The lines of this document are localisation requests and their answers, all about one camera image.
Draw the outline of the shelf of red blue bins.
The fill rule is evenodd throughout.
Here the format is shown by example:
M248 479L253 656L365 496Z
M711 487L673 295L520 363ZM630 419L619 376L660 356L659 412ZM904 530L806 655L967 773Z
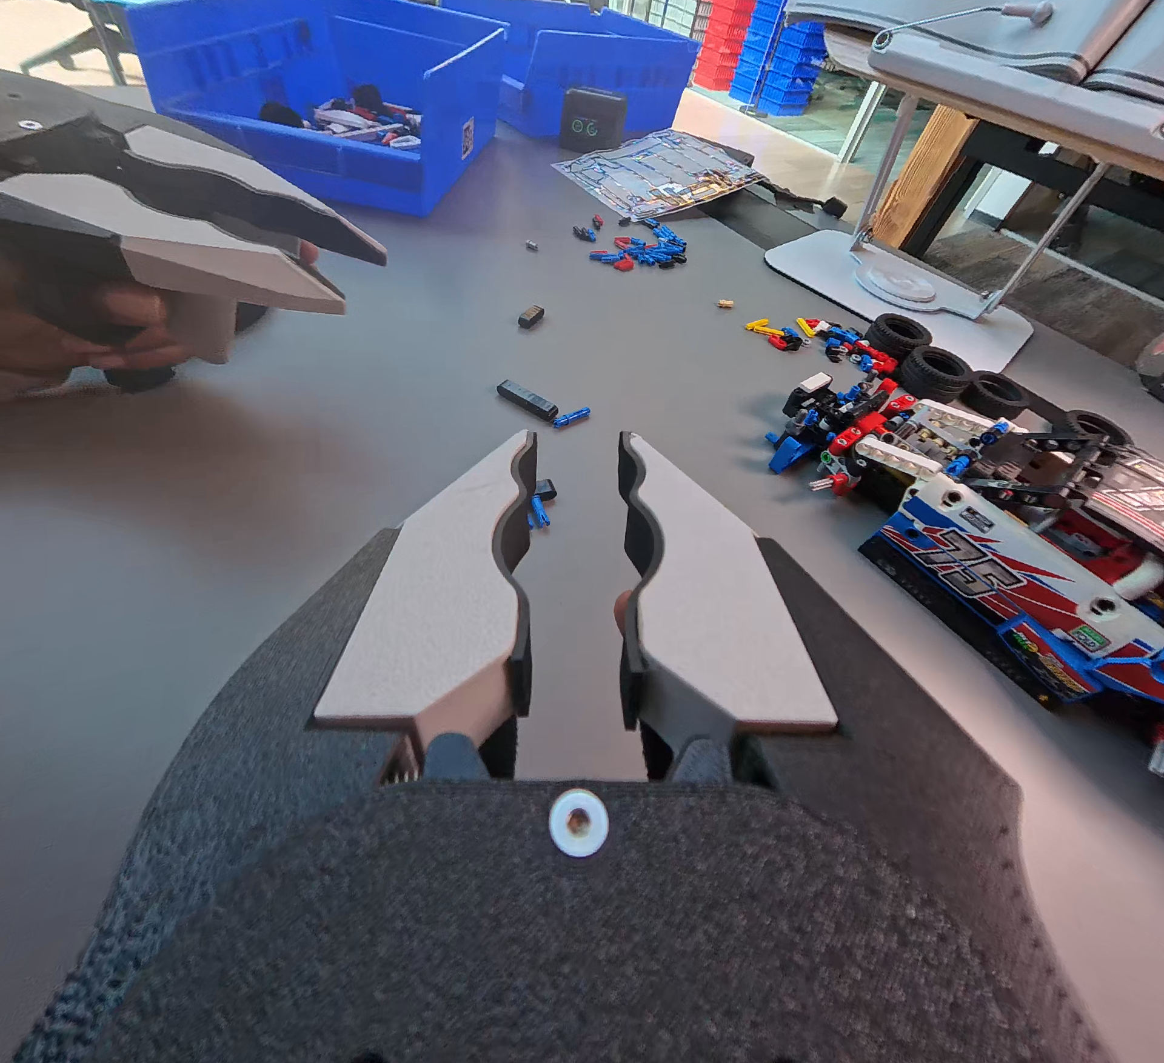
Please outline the shelf of red blue bins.
M698 46L690 83L753 117L806 113L824 61L823 24L785 24L789 0L649 0L647 22Z

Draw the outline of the person's left hand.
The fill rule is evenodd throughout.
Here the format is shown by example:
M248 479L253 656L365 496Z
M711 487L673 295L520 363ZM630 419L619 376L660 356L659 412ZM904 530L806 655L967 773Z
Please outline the person's left hand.
M84 340L28 311L17 288L30 279L18 259L1 256L2 400L61 386L79 367L171 369L191 357L167 328L161 293L135 280L106 280L95 288L95 308L112 324L136 327L125 345Z

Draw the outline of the silver sticker sheet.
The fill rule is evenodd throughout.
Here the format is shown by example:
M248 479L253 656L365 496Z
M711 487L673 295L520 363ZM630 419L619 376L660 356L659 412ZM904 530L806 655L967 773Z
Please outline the silver sticker sheet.
M734 152L673 128L552 169L617 215L634 221L699 208L763 180Z

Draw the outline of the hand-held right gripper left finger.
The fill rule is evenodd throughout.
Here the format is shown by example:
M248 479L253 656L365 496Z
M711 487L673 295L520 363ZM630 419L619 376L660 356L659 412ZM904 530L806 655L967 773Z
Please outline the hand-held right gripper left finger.
M320 727L443 734L480 747L528 714L537 435L521 430L409 514L313 707Z

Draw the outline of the black toy tyre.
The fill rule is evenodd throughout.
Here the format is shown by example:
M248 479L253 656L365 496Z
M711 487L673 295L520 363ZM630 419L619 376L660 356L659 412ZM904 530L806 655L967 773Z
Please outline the black toy tyre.
M931 344L932 334L911 317L883 313L868 323L863 340L883 356L901 362L915 348Z
M924 344L898 362L894 378L918 400L953 402L971 382L972 369L948 349Z
M1070 436L1103 440L1105 451L1134 447L1132 438L1126 430L1123 430L1119 425L1112 422L1106 417L1092 412L1066 412L1064 427L1067 430L1067 434Z
M958 401L982 417L1014 421L1030 408L1031 393L1004 374L975 371Z

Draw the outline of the pile of mixed coloured pieces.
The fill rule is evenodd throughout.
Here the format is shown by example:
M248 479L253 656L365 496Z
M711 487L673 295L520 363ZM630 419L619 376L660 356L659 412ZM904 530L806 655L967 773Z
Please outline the pile of mixed coloured pieces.
M792 324L772 324L768 318L744 324L747 332L758 334L783 353L796 353L815 347L833 363L850 362L862 373L891 376L897 360L874 348L859 332L832 324L824 319L798 317Z

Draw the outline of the blue bin with pieces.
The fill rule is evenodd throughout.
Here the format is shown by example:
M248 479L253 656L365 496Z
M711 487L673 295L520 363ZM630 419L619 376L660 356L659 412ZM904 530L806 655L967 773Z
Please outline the blue bin with pieces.
M318 198L424 217L493 139L504 24L403 0L169 0L126 11L153 109ZM260 119L361 85L420 115L391 148Z

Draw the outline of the small black box device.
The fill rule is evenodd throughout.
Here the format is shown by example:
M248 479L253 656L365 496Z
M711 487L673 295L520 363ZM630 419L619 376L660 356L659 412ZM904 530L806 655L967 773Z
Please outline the small black box device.
M564 91L559 146L572 153L617 148L624 139L628 97L623 92L591 87Z

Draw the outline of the grey desk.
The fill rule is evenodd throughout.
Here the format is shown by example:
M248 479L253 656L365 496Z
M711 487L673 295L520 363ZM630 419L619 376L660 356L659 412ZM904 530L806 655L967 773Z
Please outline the grey desk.
M601 208L551 145L498 127L426 218L342 208L386 269L324 258L343 317L273 315L222 367L138 396L2 406L2 1059L88 938L140 812L251 652L382 527L526 418L503 378L589 419L538 428L559 497L519 573L532 712L517 771L629 779L612 603L617 434L645 436L779 540L1019 784L1030 891L1117 1060L1161 1060L1161 781L1093 710L1048 712L862 558L863 502L767 467L764 432L816 357L744 324L836 314L720 215L681 214L689 261L595 267ZM538 243L538 252L524 248ZM718 298L733 298L720 310ZM517 315L545 308L520 330Z

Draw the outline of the wooden table leg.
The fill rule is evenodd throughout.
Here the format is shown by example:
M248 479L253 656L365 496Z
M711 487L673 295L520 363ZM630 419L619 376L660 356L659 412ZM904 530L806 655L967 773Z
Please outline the wooden table leg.
M945 105L932 110L898 176L880 201L871 224L875 240L906 249L962 163L962 149L978 124L978 119Z

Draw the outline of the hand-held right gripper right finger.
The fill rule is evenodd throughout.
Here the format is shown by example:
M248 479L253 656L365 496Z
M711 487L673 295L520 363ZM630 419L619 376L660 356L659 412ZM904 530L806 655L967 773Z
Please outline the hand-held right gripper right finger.
M839 718L759 538L638 432L620 431L623 549L636 571L619 668L628 731L828 735Z

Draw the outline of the pile of blue red pins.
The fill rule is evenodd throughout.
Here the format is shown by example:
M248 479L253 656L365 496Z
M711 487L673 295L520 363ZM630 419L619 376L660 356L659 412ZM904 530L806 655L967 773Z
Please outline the pile of blue red pins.
M668 224L655 218L641 219L650 231L650 237L637 235L615 235L606 249L591 249L588 259L619 272L629 272L636 267L673 270L688 262L688 243Z

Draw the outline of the long black brick beam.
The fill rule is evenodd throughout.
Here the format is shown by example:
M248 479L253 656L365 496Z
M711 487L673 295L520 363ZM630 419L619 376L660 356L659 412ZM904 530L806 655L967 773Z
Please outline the long black brick beam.
M532 391L530 388L516 383L515 380L504 379L495 388L498 396L504 401L515 404L522 412L534 415L545 422L552 422L559 417L559 406L541 396L539 393Z

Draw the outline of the empty blue bin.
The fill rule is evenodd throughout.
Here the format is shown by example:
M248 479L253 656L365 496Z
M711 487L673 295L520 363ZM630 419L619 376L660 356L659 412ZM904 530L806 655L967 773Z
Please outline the empty blue bin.
M624 131L669 127L701 44L614 9L559 0L439 0L439 6L504 23L498 118L530 137L560 128L568 89L627 97Z

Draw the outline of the toy brick race car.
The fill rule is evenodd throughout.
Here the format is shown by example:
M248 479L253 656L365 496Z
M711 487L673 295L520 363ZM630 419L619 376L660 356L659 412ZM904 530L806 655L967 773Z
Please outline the toy brick race car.
M1031 393L1014 421L918 400L867 373L798 382L768 432L770 470L815 460L815 491L887 513L859 547L1048 709L1134 725L1161 777L1162 469L1134 443L1073 438Z

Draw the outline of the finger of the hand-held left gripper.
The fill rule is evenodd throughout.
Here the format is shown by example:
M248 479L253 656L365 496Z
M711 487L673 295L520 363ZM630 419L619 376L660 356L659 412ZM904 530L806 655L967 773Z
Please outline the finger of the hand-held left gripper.
M240 302L343 314L346 300L283 249L167 214L91 174L19 174L2 182L2 237L33 263L18 288L37 318L92 343L122 345L138 326L110 318L101 285L135 280L162 296L178 343L223 363Z
M376 266L385 248L347 218L244 153L154 124L125 132L122 184L145 205L232 224L243 236L281 235Z

